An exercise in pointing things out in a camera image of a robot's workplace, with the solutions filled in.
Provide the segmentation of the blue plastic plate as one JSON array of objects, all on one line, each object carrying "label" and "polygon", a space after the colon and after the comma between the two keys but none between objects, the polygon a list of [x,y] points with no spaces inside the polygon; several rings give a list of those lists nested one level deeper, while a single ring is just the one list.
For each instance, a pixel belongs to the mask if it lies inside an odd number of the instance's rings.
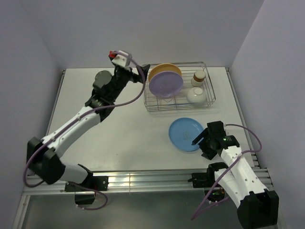
[{"label": "blue plastic plate", "polygon": [[185,152],[192,152],[199,149],[199,146],[192,145],[192,142],[203,130],[202,125],[196,120],[183,117],[171,123],[168,135],[176,148]]}]

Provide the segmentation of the purple plastic plate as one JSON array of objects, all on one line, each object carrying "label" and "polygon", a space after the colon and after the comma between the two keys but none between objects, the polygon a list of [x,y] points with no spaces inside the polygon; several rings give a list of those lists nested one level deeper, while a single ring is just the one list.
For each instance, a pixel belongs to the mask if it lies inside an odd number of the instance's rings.
[{"label": "purple plastic plate", "polygon": [[175,72],[164,71],[156,74],[149,82],[150,92],[159,98],[176,96],[183,88],[183,78]]}]

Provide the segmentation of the white ceramic bowl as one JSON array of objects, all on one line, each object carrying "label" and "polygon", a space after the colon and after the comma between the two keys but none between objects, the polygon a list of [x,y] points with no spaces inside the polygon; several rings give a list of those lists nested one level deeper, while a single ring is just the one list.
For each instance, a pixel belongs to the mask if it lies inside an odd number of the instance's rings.
[{"label": "white ceramic bowl", "polygon": [[206,102],[206,93],[200,87],[193,87],[188,90],[186,99],[193,105],[203,105]]}]

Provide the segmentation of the white cup with wood patches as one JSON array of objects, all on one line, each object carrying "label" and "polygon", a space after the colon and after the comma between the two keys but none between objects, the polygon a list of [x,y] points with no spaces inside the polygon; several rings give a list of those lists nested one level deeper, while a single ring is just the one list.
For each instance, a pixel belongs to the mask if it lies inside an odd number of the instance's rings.
[{"label": "white cup with wood patches", "polygon": [[197,70],[191,79],[191,84],[194,87],[201,87],[206,78],[206,73],[204,70]]}]

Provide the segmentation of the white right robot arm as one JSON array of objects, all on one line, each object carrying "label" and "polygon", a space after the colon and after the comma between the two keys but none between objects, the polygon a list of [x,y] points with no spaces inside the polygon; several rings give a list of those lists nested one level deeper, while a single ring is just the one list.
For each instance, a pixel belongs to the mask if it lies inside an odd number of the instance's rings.
[{"label": "white right robot arm", "polygon": [[227,135],[222,122],[208,123],[192,142],[199,144],[203,155],[211,159],[218,154],[222,162],[208,166],[206,180],[211,185],[192,219],[204,209],[202,205],[220,185],[237,207],[237,216],[244,229],[258,229],[276,225],[279,196],[270,191],[258,178],[244,157],[240,144],[233,135]]}]

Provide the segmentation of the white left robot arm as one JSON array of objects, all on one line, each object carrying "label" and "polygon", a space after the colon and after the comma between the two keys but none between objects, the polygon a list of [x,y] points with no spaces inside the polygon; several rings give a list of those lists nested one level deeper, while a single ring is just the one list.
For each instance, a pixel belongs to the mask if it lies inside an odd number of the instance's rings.
[{"label": "white left robot arm", "polygon": [[150,65],[137,66],[137,73],[130,67],[114,68],[114,73],[100,71],[93,82],[92,95],[81,110],[53,133],[38,139],[33,137],[27,144],[26,169],[51,185],[61,180],[75,183],[81,190],[93,184],[93,173],[85,166],[65,165],[61,157],[83,134],[105,120],[116,107],[115,101],[128,82],[146,83]]}]

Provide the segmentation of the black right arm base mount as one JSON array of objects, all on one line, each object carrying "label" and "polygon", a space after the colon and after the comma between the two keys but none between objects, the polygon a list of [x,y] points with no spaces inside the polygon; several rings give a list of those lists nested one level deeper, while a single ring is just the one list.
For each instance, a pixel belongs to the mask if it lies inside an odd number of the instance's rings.
[{"label": "black right arm base mount", "polygon": [[[214,182],[220,177],[222,171],[192,173],[188,182],[192,183],[193,188],[208,188],[212,187]],[[230,182],[236,182],[235,177],[231,173],[226,173],[218,182],[216,187],[225,187]]]}]

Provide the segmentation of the aluminium table edge rail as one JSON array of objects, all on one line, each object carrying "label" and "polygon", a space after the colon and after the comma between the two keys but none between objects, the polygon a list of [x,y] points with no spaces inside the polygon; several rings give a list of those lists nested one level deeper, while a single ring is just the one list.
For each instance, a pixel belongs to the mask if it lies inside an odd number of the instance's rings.
[{"label": "aluminium table edge rail", "polygon": [[[193,188],[192,183],[188,182],[188,180],[192,178],[192,173],[203,172],[206,172],[206,169],[98,172],[94,173],[94,176],[108,177],[108,188],[103,192],[109,194],[198,190],[197,188]],[[267,188],[273,187],[267,169],[255,167],[254,172]],[[25,187],[22,195],[35,196],[74,194],[73,192],[65,192],[65,185],[66,182],[58,181],[52,185],[47,185],[44,183],[34,188]]]}]

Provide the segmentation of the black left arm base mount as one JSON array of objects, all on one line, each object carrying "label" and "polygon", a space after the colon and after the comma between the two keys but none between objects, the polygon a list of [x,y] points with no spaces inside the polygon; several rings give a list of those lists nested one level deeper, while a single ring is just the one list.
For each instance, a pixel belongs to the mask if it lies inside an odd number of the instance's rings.
[{"label": "black left arm base mount", "polygon": [[81,184],[74,184],[73,182],[68,182],[65,185],[65,192],[81,192],[97,190],[97,191],[106,191],[108,189],[108,176],[92,176],[86,179]]}]

